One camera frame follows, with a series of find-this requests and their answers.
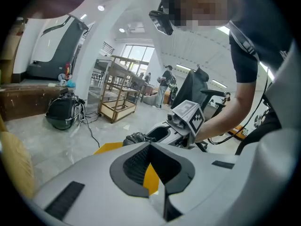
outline black cable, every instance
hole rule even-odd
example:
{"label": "black cable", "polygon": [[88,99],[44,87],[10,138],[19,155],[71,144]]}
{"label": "black cable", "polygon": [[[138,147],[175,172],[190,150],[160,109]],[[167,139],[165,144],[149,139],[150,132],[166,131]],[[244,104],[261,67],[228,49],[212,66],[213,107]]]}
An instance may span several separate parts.
{"label": "black cable", "polygon": [[210,142],[210,144],[212,144],[212,145],[219,145],[219,144],[221,144],[221,143],[224,143],[224,142],[230,140],[232,137],[236,136],[239,132],[241,132],[241,131],[246,127],[246,125],[250,122],[251,118],[253,117],[253,115],[255,114],[255,112],[257,111],[258,107],[260,106],[260,104],[261,104],[261,102],[262,102],[262,100],[263,100],[263,96],[264,96],[265,91],[266,91],[266,89],[267,89],[268,80],[269,80],[269,69],[267,70],[267,80],[266,80],[266,82],[265,82],[263,94],[262,94],[262,96],[261,96],[261,98],[260,98],[260,101],[259,101],[259,103],[258,103],[256,109],[254,110],[254,112],[252,113],[252,115],[250,116],[250,118],[248,119],[248,121],[246,122],[246,124],[245,124],[238,132],[236,132],[235,134],[233,134],[233,135],[227,137],[227,138],[224,139],[223,141],[213,142],[213,141],[212,141],[212,138],[208,138],[208,141]]}
{"label": "black cable", "polygon": [[90,113],[86,113],[86,115],[92,115],[92,114],[94,114],[94,113],[96,113],[96,111],[90,112]]}
{"label": "black cable", "polygon": [[94,121],[90,121],[89,123],[93,123],[93,122],[97,121],[98,118],[99,118],[99,116],[97,116],[97,118],[96,118]]}
{"label": "black cable", "polygon": [[99,142],[95,139],[95,137],[93,136],[92,130],[91,130],[91,128],[89,127],[89,122],[88,122],[87,118],[86,118],[86,121],[87,121],[87,126],[88,126],[88,128],[89,128],[89,130],[90,130],[90,132],[91,132],[91,137],[97,142],[98,147],[100,148]]}

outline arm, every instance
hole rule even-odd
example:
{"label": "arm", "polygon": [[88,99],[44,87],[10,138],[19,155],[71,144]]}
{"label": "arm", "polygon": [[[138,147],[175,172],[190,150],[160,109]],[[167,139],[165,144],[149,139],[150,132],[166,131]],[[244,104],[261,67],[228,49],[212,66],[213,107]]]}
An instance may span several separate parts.
{"label": "arm", "polygon": [[206,121],[196,136],[196,142],[223,134],[240,124],[249,114],[256,82],[238,83],[235,97],[217,116]]}
{"label": "arm", "polygon": [[165,72],[163,73],[162,77],[160,77],[160,79],[159,79],[160,83],[161,83],[162,81],[166,80],[166,78],[167,78],[168,76],[170,76],[170,73],[169,73],[168,71],[165,71]]}
{"label": "arm", "polygon": [[236,94],[221,113],[201,126],[196,136],[196,142],[218,136],[235,128],[251,110],[256,88],[258,63],[252,55],[239,47],[231,35],[229,40],[232,62],[236,71]]}

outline wire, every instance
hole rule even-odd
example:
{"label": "wire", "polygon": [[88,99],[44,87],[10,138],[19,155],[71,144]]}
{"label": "wire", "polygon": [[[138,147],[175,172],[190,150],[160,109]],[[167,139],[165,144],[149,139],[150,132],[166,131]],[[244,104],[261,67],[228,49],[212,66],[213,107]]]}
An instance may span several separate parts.
{"label": "wire", "polygon": [[100,148],[99,142],[95,139],[95,137],[93,136],[92,130],[91,130],[91,128],[89,127],[89,122],[88,122],[87,118],[86,118],[86,121],[87,121],[87,126],[88,126],[88,128],[89,128],[89,130],[90,130],[90,132],[91,132],[91,137],[97,142],[98,148]]}
{"label": "wire", "polygon": [[92,114],[94,114],[94,113],[96,113],[96,114],[97,114],[97,112],[96,112],[96,111],[94,111],[94,112],[86,113],[86,115],[92,115]]}
{"label": "wire", "polygon": [[100,148],[99,142],[98,142],[98,141],[96,140],[96,138],[93,136],[92,130],[91,130],[90,126],[89,126],[88,119],[86,118],[86,109],[85,109],[85,106],[84,106],[82,103],[80,103],[80,104],[81,104],[81,106],[82,106],[82,111],[83,111],[83,114],[82,114],[82,115],[83,115],[83,119],[80,119],[79,126],[80,126],[81,123],[84,123],[84,124],[85,124],[85,120],[87,121],[86,125],[88,126],[88,129],[90,130],[91,137],[97,142],[98,148]]}
{"label": "wire", "polygon": [[261,104],[261,102],[262,102],[262,100],[263,100],[263,96],[264,96],[265,91],[266,91],[266,89],[267,89],[268,80],[269,80],[269,68],[268,68],[268,70],[267,70],[267,79],[266,79],[266,81],[265,81],[265,86],[264,86],[263,94],[262,94],[262,96],[261,96],[261,98],[260,98],[260,101],[259,101],[259,103],[258,103],[256,109],[254,110],[254,112],[252,113],[252,115],[250,116],[250,118],[248,119],[248,121],[246,122],[246,124],[245,124],[238,132],[236,132],[235,134],[233,134],[233,135],[227,137],[227,138],[224,139],[223,141],[213,142],[213,141],[212,141],[212,138],[208,138],[208,141],[209,141],[210,144],[212,144],[212,145],[219,145],[219,144],[221,144],[221,143],[224,143],[224,142],[230,140],[232,137],[236,136],[239,132],[241,132],[241,131],[247,126],[247,124],[250,122],[251,118],[254,116],[255,112],[257,111],[258,107],[260,106],[260,104]]}

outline black strap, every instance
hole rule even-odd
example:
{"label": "black strap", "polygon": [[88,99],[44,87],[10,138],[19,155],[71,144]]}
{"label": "black strap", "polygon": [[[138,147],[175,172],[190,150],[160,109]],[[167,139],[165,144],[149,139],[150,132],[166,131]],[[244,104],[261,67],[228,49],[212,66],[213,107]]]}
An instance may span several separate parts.
{"label": "black strap", "polygon": [[62,221],[84,186],[84,184],[78,182],[70,182],[68,186],[45,208],[45,212]]}
{"label": "black strap", "polygon": [[235,164],[230,163],[230,162],[224,162],[224,161],[214,161],[214,162],[212,162],[212,165],[218,166],[218,167],[221,167],[221,168],[232,169]]}

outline white column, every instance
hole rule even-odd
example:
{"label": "white column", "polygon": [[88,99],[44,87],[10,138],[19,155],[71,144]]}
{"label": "white column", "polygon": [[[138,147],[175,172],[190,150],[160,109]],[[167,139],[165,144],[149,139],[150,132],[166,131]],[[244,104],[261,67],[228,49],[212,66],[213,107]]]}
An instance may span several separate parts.
{"label": "white column", "polygon": [[158,37],[160,36],[160,32],[156,29],[156,26],[153,24],[152,20],[149,17],[150,11],[158,9],[161,0],[135,0],[135,2],[140,8],[140,15],[142,18],[144,28],[153,41],[158,56],[158,61],[161,67],[163,68],[164,63],[161,56],[161,44],[158,39]]}
{"label": "white column", "polygon": [[31,62],[34,46],[46,21],[46,19],[28,19],[18,46],[13,73],[23,73],[26,71],[28,64]]}
{"label": "white column", "polygon": [[128,8],[133,0],[112,0],[106,4],[104,15],[93,25],[79,52],[73,80],[76,82],[75,94],[87,99],[90,79],[99,50],[120,15]]}

